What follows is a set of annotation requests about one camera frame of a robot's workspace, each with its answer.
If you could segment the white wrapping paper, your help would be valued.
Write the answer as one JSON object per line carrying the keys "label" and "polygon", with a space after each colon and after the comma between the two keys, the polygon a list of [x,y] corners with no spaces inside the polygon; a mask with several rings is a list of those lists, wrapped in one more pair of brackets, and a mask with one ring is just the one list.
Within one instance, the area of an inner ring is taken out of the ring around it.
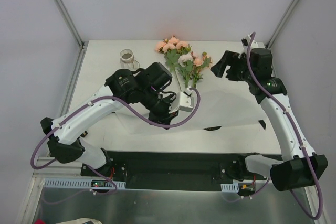
{"label": "white wrapping paper", "polygon": [[127,108],[118,110],[118,118],[126,132],[132,135],[154,135],[189,130],[201,130],[213,126],[240,126],[258,123],[266,114],[249,92],[245,82],[217,78],[209,70],[197,84],[201,94],[196,114],[185,124],[169,130],[152,126],[139,119]]}

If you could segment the pink flower bouquet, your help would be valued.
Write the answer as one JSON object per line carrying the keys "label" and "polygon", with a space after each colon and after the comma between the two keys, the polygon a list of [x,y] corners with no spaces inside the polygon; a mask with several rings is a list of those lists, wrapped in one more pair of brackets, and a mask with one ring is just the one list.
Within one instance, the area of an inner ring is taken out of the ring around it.
{"label": "pink flower bouquet", "polygon": [[170,72],[181,76],[185,88],[196,88],[203,80],[203,71],[210,69],[213,64],[213,59],[207,52],[198,55],[188,42],[175,36],[158,42],[155,51],[164,56]]}

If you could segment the black ribbon gold lettering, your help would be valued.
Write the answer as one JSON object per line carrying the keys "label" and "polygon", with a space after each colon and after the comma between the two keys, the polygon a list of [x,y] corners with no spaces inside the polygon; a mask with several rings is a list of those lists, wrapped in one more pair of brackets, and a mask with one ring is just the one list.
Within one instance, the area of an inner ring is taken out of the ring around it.
{"label": "black ribbon gold lettering", "polygon": [[[264,120],[258,120],[258,123],[262,126],[262,128],[265,130],[266,129],[266,122]],[[216,131],[219,130],[222,126],[213,126],[213,127],[207,127],[207,128],[203,128],[203,130],[206,131]],[[81,137],[86,137],[88,135],[87,131],[84,131],[80,136]]]}

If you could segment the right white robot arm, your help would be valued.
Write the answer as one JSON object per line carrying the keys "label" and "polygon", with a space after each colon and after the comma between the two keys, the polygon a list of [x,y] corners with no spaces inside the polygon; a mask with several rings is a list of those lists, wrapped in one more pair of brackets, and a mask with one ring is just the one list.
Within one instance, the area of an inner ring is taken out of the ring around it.
{"label": "right white robot arm", "polygon": [[319,178],[328,166],[325,155],[318,155],[297,126],[281,79],[272,75],[272,54],[265,48],[245,53],[225,51],[211,68],[216,77],[245,81],[257,103],[266,113],[279,142],[282,160],[259,153],[242,154],[228,169],[232,178],[243,180],[253,174],[270,178],[278,191],[315,186],[321,192]]}

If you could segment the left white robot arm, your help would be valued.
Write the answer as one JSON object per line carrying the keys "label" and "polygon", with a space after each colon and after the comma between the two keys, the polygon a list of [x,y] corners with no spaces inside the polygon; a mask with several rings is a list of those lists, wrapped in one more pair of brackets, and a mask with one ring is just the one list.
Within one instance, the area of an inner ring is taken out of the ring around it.
{"label": "left white robot arm", "polygon": [[83,105],[63,118],[44,118],[41,121],[44,132],[50,135],[48,147],[51,155],[62,164],[78,161],[92,167],[99,176],[108,175],[111,164],[106,151],[87,143],[82,133],[107,115],[135,103],[142,104],[149,111],[149,122],[170,125],[178,115],[171,112],[175,93],[163,96],[164,89],[171,82],[172,75],[158,62],[136,71],[117,70]]}

